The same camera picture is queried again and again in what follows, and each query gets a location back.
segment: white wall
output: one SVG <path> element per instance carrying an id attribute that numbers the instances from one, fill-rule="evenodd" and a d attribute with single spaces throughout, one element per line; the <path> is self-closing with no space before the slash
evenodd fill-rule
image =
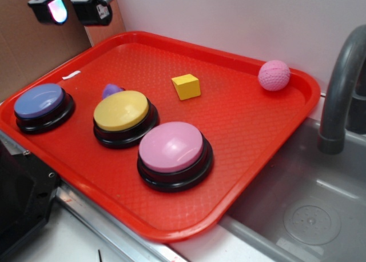
<path id="1" fill-rule="evenodd" d="M 365 0 L 118 0 L 127 31 L 142 30 L 309 73 L 326 91 Z"/>

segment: black device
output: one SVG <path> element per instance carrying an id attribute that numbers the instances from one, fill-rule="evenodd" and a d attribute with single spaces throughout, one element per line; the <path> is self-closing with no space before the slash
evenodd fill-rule
<path id="1" fill-rule="evenodd" d="M 71 0 L 79 21 L 85 26 L 107 26 L 112 21 L 112 0 Z M 67 9 L 63 0 L 30 0 L 40 23 L 62 25 L 67 21 Z"/>
<path id="2" fill-rule="evenodd" d="M 46 225 L 58 184 L 38 157 L 11 155 L 0 141 L 0 261 Z"/>

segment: pink button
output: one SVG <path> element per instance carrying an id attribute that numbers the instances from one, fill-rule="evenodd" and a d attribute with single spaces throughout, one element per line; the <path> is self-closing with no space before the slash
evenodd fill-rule
<path id="1" fill-rule="evenodd" d="M 169 122 L 156 126 L 143 137 L 139 153 L 151 170 L 171 173 L 191 166 L 202 150 L 202 134 L 195 126 Z"/>

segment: black button base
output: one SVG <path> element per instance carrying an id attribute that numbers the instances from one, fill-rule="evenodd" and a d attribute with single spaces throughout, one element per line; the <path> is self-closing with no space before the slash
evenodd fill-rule
<path id="1" fill-rule="evenodd" d="M 144 119 L 129 129 L 111 132 L 101 129 L 95 120 L 94 135 L 98 142 L 111 149 L 123 149 L 135 146 L 153 127 L 159 124 L 159 114 L 156 107 L 148 100 L 149 110 Z"/>
<path id="2" fill-rule="evenodd" d="M 63 89 L 63 99 L 59 105 L 50 112 L 37 118 L 22 118 L 17 115 L 16 122 L 20 130 L 27 134 L 48 132 L 65 123 L 75 111 L 75 103 L 71 95 Z"/>
<path id="3" fill-rule="evenodd" d="M 138 155 L 137 169 L 143 181 L 160 192 L 180 192 L 198 185 L 207 177 L 213 165 L 211 144 L 203 135 L 202 137 L 204 148 L 200 158 L 188 168 L 178 172 L 161 173 L 151 170 Z"/>

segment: red tray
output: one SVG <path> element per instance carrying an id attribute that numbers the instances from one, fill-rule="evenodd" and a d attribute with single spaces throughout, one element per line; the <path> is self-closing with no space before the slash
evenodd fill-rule
<path id="1" fill-rule="evenodd" d="M 0 106 L 0 129 L 141 236 L 164 243 L 187 239 L 218 222 L 320 98 L 316 81 L 294 69 L 286 88 L 264 90 L 257 80 L 263 63 L 149 33 L 123 33 L 7 99 Z M 62 79 L 76 70 L 80 74 Z M 202 95 L 180 101 L 171 78 L 188 73 L 200 80 Z M 21 133 L 15 101 L 49 82 L 72 95 L 74 114 L 51 132 Z M 137 146 L 101 146 L 93 134 L 93 112 L 108 83 L 145 94 L 161 124 L 196 126 L 213 147 L 210 175 L 184 192 L 157 192 L 137 172 Z"/>

